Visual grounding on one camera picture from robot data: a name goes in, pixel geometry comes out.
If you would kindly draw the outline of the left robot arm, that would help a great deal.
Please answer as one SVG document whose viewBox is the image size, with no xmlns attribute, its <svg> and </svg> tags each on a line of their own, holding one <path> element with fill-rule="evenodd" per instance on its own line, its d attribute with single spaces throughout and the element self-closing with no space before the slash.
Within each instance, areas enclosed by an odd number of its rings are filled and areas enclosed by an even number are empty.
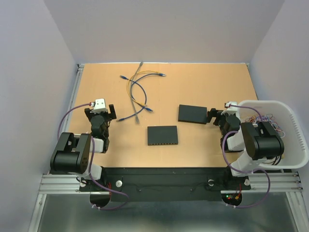
<svg viewBox="0 0 309 232">
<path fill-rule="evenodd" d="M 102 175 L 102 167 L 93 163 L 92 154 L 106 153 L 109 140 L 109 127 L 116 119 L 116 112 L 112 104 L 106 108 L 102 100 L 82 104 L 84 112 L 91 124 L 90 133 L 76 135 L 72 132 L 57 132 L 57 145 L 50 160 L 53 172 L 75 174 L 80 178 L 91 180 L 96 190 L 103 190 L 107 186 L 107 178 Z"/>
</svg>

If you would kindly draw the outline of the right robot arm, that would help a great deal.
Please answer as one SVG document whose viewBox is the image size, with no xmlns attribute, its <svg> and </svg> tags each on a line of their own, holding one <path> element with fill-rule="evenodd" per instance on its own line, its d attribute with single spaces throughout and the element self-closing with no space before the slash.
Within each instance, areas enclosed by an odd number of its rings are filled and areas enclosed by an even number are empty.
<svg viewBox="0 0 309 232">
<path fill-rule="evenodd" d="M 222 177 L 226 188 L 237 186 L 239 177 L 260 171 L 259 165 L 266 160 L 282 157 L 283 140 L 270 122 L 241 122 L 237 110 L 215 108 L 207 112 L 207 122 L 213 118 L 213 124 L 220 129 L 223 157 L 231 171 Z"/>
</svg>

